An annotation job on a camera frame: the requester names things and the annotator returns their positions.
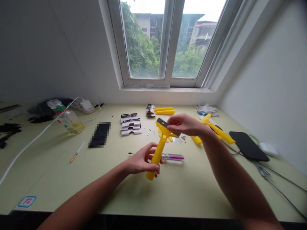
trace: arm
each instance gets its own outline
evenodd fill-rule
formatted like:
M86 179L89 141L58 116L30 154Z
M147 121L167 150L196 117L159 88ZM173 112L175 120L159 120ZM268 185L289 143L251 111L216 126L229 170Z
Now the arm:
M107 201L117 186L129 175L140 172L160 173L160 167L149 164L156 143L141 148L135 155L119 164L107 174L92 182L55 210L38 228L47 229L80 229Z
M201 138L214 176L244 228L282 229L256 183L210 128L187 114L171 116L167 123L173 132Z

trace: window pane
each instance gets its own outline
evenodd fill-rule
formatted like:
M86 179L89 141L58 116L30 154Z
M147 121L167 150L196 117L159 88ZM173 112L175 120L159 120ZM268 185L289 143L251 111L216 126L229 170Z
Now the window pane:
M158 78L165 0L122 0L131 78Z
M225 2L185 1L172 77L197 77Z

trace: sky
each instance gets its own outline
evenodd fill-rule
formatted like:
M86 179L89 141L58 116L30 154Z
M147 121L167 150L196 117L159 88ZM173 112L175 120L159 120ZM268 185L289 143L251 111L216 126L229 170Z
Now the sky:
M165 0L122 0L132 13L164 13ZM226 0L185 0L183 13L205 14L199 21L217 22Z

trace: screwdriver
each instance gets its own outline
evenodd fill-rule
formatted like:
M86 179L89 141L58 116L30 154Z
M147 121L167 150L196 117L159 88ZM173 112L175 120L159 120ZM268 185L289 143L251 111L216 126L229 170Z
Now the screwdriver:
M172 161L182 161L185 159L184 156L180 154L162 154L162 159L163 160L172 160Z

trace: bottle label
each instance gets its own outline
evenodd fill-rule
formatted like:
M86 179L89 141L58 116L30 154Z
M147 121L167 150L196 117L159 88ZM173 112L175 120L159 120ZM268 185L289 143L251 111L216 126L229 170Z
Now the bottle label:
M66 109L66 107L64 105L61 105L60 107L57 107L57 108L52 109L52 110L55 113L62 113L62 112L65 112L67 109Z
M70 133L77 134L78 131L71 125L72 121L69 118L58 118L57 121L63 125Z

